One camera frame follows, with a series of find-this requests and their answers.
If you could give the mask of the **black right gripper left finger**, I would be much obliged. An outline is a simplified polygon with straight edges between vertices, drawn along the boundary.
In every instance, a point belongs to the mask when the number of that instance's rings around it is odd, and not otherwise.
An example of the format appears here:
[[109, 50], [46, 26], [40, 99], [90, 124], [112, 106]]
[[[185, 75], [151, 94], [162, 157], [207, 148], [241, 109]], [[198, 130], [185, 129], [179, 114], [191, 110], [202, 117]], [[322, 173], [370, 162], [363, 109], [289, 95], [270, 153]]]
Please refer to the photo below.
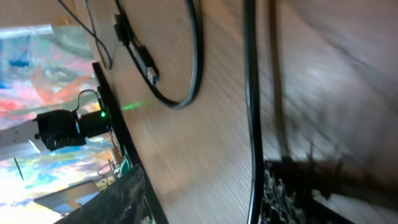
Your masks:
[[140, 223], [144, 192], [144, 171], [140, 166], [135, 166], [56, 224]]

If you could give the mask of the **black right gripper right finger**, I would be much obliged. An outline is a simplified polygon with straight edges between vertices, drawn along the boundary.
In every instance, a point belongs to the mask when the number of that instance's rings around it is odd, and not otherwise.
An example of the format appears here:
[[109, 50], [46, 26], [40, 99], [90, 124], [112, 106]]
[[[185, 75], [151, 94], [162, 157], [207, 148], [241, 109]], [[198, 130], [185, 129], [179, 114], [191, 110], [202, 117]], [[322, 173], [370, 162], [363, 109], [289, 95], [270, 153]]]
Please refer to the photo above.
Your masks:
[[317, 202], [312, 193], [277, 174], [277, 166], [264, 163], [260, 224], [350, 224], [351, 221]]

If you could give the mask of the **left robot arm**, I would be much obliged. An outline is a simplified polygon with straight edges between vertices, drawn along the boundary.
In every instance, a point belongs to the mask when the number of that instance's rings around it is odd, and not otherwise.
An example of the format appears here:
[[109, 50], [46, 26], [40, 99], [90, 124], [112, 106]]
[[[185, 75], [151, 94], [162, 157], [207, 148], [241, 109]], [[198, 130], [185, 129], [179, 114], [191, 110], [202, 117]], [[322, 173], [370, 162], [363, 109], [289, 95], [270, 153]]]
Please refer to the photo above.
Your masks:
[[110, 126], [105, 111], [82, 116], [68, 110], [42, 113], [33, 120], [1, 130], [1, 159], [82, 146], [87, 138], [107, 133]]

